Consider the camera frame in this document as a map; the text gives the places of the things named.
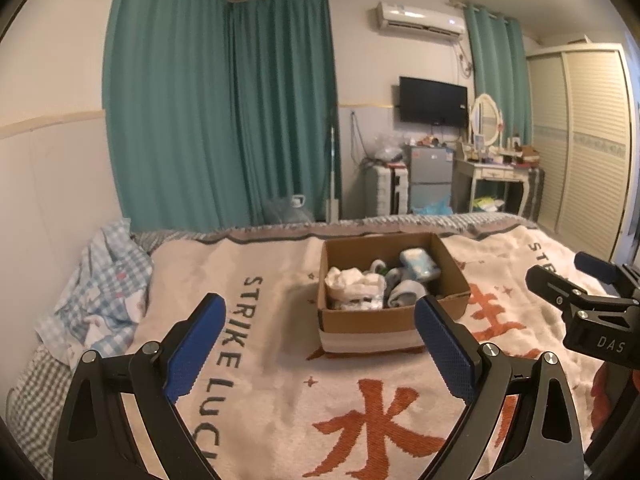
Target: plastic package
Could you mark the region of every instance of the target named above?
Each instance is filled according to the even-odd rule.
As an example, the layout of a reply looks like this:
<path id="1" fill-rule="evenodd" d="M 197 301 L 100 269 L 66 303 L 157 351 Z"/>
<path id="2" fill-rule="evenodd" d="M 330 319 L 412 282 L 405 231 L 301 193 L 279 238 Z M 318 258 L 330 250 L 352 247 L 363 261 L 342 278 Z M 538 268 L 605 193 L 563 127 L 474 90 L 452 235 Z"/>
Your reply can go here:
<path id="1" fill-rule="evenodd" d="M 411 273 L 412 280 L 416 282 L 426 283 L 437 280 L 442 273 L 433 258 L 420 247 L 402 251 L 400 261 Z"/>
<path id="2" fill-rule="evenodd" d="M 504 206 L 504 200 L 491 196 L 482 196 L 474 200 L 474 211 L 495 213 Z"/>
<path id="3" fill-rule="evenodd" d="M 313 213 L 305 207 L 304 195 L 267 200 L 262 208 L 267 224 L 309 224 L 316 221 Z"/>

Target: mini fridge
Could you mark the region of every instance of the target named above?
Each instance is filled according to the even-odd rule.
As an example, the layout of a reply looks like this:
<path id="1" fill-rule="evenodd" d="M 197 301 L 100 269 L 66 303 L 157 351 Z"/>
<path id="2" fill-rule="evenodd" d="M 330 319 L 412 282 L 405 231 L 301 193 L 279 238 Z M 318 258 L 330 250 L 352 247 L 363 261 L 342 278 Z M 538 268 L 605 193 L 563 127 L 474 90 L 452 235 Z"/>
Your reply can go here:
<path id="1" fill-rule="evenodd" d="M 409 210 L 423 208 L 451 196 L 453 152 L 447 148 L 411 146 Z"/>

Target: table leg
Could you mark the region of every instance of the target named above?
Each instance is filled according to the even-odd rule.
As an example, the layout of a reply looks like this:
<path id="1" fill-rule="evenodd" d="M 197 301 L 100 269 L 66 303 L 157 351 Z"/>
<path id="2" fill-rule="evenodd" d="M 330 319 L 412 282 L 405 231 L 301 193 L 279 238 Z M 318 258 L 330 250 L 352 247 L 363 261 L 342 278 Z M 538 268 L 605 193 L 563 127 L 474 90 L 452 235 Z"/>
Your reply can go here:
<path id="1" fill-rule="evenodd" d="M 502 206 L 502 212 L 507 211 L 507 198 L 509 197 L 509 184 L 510 182 L 505 181 L 504 183 L 504 205 Z"/>
<path id="2" fill-rule="evenodd" d="M 471 197 L 469 198 L 469 212 L 472 213 L 474 211 L 474 200 L 476 198 L 476 175 L 474 174 L 471 177 Z"/>
<path id="3" fill-rule="evenodd" d="M 524 207 L 529 200 L 529 175 L 522 181 L 522 200 L 520 202 L 520 209 L 518 210 L 518 216 L 524 215 Z"/>

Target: blue plaid sheet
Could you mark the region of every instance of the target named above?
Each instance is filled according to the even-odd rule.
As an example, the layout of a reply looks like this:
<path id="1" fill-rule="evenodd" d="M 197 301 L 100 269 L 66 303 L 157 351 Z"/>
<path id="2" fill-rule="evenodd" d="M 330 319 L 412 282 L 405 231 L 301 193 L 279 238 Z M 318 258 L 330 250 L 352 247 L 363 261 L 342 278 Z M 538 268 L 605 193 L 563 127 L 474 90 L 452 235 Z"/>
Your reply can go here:
<path id="1" fill-rule="evenodd" d="M 89 349 L 103 357 L 124 354 L 146 313 L 151 257 L 130 238 L 130 220 L 98 231 L 51 316 L 36 332 L 58 361 L 75 368 Z"/>

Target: blue gripper pad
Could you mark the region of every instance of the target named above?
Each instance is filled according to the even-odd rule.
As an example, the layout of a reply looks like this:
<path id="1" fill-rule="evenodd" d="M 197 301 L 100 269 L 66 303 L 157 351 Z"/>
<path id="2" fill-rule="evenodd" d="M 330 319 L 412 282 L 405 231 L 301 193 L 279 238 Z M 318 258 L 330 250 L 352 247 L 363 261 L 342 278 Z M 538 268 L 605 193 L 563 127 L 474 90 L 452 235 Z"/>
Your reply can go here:
<path id="1" fill-rule="evenodd" d="M 225 326 L 225 300 L 216 294 L 207 295 L 206 300 L 198 306 L 198 317 L 190 317 L 191 326 L 167 362 L 164 394 L 172 404 L 191 391 Z"/>
<path id="2" fill-rule="evenodd" d="M 451 331 L 455 323 L 433 296 L 425 296 L 417 301 L 414 320 L 415 327 L 451 395 L 469 405 L 476 389 L 474 364 Z"/>

